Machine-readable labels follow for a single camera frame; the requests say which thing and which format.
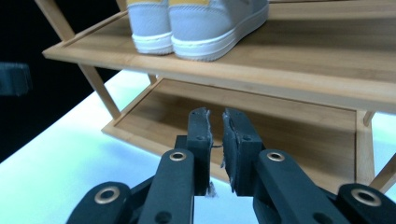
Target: black background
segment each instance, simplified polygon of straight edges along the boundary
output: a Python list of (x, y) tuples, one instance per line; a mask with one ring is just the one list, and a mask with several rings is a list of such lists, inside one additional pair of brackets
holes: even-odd
[[(119, 11), (114, 0), (56, 2), (76, 33)], [(58, 42), (59, 37), (35, 1), (2, 1), (0, 62), (27, 63), (33, 90), (20, 97), (0, 96), (0, 161), (23, 147), (92, 92), (76, 64), (44, 58), (42, 51)], [(100, 69), (99, 73), (106, 81), (117, 72)]]

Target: white shoe sole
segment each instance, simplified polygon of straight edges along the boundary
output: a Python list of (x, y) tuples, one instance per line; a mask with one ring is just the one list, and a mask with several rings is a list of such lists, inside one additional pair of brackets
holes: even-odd
[(269, 5), (260, 11), (240, 21), (236, 26), (224, 35), (216, 38), (183, 41), (172, 36), (173, 49), (177, 57), (193, 61), (211, 62), (224, 56), (243, 37), (261, 27), (268, 19)]
[(172, 33), (151, 36), (132, 35), (132, 40), (139, 53), (164, 55), (173, 52), (171, 36)]

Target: white floor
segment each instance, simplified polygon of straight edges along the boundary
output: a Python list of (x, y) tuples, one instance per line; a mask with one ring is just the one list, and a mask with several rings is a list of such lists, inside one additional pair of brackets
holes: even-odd
[[(149, 84), (122, 71), (106, 86), (119, 108)], [(101, 132), (111, 120), (96, 93), (0, 164), (1, 223), (65, 223), (92, 187), (107, 181), (133, 187), (155, 174), (159, 157)], [(396, 118), (374, 118), (375, 170), (395, 153)], [(196, 197), (195, 223), (257, 223), (251, 199), (237, 198), (214, 179), (218, 197)], [(396, 188), (387, 194), (396, 201)]]

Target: gray sneaker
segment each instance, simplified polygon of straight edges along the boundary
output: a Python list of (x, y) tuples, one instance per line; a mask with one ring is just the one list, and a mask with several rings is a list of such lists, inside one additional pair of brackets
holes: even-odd
[(172, 53), (168, 0), (127, 0), (132, 40), (139, 53)]
[(183, 59), (214, 61), (268, 18), (268, 0), (169, 0), (172, 44)]

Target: wooden shelf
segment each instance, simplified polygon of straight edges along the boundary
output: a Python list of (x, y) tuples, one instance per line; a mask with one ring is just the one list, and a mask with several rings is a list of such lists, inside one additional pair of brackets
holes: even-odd
[[(318, 185), (336, 192), (340, 185), (355, 181), (356, 111), (168, 79), (142, 96), (104, 132), (162, 155), (174, 146), (178, 134), (187, 134), (190, 111), (205, 106), (211, 110), (215, 145), (220, 145), (221, 114), (225, 107), (233, 107), (247, 113), (267, 148), (289, 152)], [(222, 148), (213, 149), (211, 159), (212, 175), (228, 181), (219, 168)]]
[(138, 54), (126, 12), (44, 51), (47, 58), (130, 68), (208, 86), (396, 113), (396, 2), (271, 4), (270, 18), (225, 57)]
[[(63, 41), (44, 55), (79, 65), (113, 117), (105, 133), (161, 155), (186, 134), (189, 112), (205, 106), (220, 144), (221, 112), (234, 107), (319, 186), (372, 183), (371, 118), (396, 113), (395, 1), (271, 4), (267, 23), (213, 63), (138, 54), (125, 1), (77, 35), (54, 0), (35, 1)], [(151, 85), (120, 112), (94, 66), (147, 72)], [(214, 149), (212, 175), (227, 181), (221, 160)], [(380, 174), (373, 186), (394, 183)]]

